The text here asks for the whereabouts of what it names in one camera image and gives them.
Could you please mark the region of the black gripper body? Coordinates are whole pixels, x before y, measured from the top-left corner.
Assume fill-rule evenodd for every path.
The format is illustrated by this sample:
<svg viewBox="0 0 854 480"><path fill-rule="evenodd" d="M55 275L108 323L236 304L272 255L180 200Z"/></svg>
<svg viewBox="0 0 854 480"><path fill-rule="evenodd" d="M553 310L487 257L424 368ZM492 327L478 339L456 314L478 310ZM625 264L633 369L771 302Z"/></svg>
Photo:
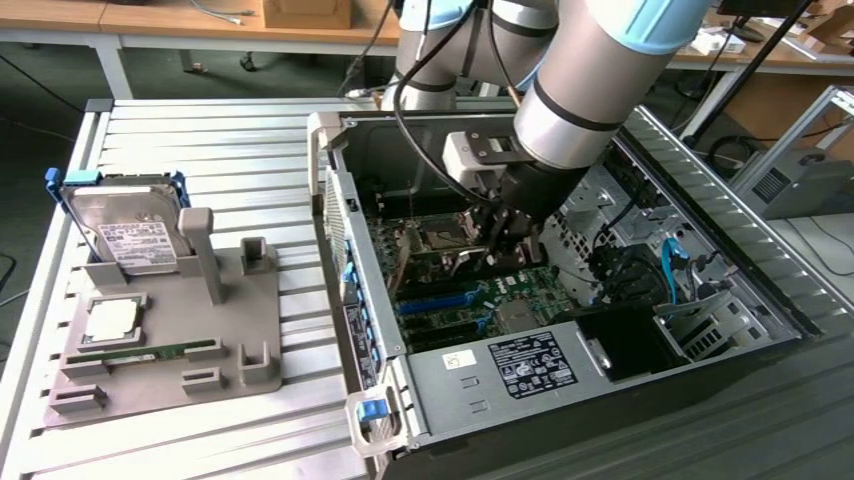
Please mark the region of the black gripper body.
<svg viewBox="0 0 854 480"><path fill-rule="evenodd" d="M499 180L500 202L535 223L563 205L585 177L585 168L557 169L539 162L510 164Z"/></svg>

